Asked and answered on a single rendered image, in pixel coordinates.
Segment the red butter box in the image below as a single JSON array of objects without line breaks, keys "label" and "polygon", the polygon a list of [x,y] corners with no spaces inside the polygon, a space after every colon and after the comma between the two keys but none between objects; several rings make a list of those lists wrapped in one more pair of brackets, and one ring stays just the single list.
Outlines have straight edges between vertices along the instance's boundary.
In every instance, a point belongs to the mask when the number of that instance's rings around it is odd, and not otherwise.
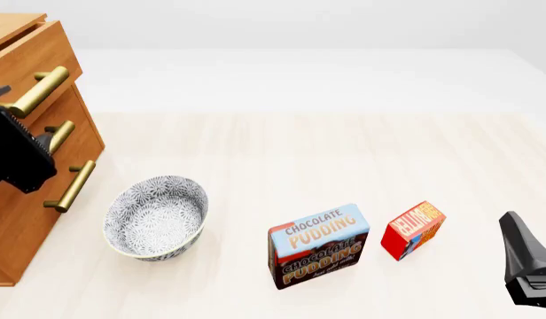
[{"label": "red butter box", "polygon": [[445,214],[423,201],[391,220],[380,244],[400,261],[433,238],[445,220]]}]

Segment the chocolate pudding box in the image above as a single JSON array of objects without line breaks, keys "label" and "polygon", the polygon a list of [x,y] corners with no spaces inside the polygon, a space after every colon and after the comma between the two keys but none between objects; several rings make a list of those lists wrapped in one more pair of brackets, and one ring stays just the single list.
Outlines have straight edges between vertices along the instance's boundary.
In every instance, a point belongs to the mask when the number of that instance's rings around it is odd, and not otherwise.
[{"label": "chocolate pudding box", "polygon": [[283,290],[355,265],[371,226],[357,204],[346,204],[270,228],[268,264]]}]

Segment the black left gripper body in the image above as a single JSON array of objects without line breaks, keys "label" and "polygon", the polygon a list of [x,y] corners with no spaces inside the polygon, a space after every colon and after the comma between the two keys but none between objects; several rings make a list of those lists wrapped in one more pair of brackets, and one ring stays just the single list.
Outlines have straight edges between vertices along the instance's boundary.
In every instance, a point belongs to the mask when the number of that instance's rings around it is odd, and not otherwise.
[{"label": "black left gripper body", "polygon": [[32,193],[56,174],[48,146],[0,106],[0,183]]}]

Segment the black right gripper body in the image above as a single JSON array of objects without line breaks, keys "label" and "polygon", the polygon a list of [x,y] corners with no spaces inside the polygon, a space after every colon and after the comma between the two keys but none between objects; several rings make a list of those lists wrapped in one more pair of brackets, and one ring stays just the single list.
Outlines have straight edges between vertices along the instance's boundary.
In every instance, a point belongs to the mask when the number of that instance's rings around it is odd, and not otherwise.
[{"label": "black right gripper body", "polygon": [[505,287],[515,305],[546,308],[546,268],[515,276]]}]

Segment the wooden cabinet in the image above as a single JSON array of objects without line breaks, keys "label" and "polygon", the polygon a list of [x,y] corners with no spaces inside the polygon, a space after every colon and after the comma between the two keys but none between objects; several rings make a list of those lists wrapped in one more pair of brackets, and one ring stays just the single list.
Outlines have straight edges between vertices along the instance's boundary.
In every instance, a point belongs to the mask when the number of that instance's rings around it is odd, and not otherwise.
[{"label": "wooden cabinet", "polygon": [[[17,42],[23,36],[30,34],[36,28],[40,27],[43,23],[53,22],[53,21],[57,21],[57,20],[47,20],[47,17],[45,14],[0,13],[0,51],[6,47],[9,47],[12,43]],[[9,111],[8,107],[12,104],[13,103],[11,104],[0,103],[0,106],[2,106],[7,111]],[[40,105],[49,106],[50,104],[47,105],[44,100],[42,101],[41,104],[39,104],[39,106]],[[20,119],[16,116],[15,118],[20,122],[26,119],[26,118]]]}]

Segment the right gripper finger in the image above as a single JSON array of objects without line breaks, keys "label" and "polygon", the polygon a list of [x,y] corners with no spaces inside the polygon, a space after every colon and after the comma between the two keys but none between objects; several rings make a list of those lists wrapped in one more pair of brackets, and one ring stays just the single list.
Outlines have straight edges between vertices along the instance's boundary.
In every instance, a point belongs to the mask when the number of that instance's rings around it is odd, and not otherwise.
[{"label": "right gripper finger", "polygon": [[505,249],[505,283],[524,276],[546,276],[546,248],[516,212],[499,220]]}]

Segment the grey patterned bowl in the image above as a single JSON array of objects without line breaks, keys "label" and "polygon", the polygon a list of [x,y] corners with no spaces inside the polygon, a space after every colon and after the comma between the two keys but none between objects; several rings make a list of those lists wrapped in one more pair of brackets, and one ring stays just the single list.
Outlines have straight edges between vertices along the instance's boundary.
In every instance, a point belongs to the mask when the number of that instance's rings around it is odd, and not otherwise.
[{"label": "grey patterned bowl", "polygon": [[199,239],[207,210],[207,194],[193,180],[177,175],[151,177],[116,197],[104,217],[104,238],[126,257],[170,260]]}]

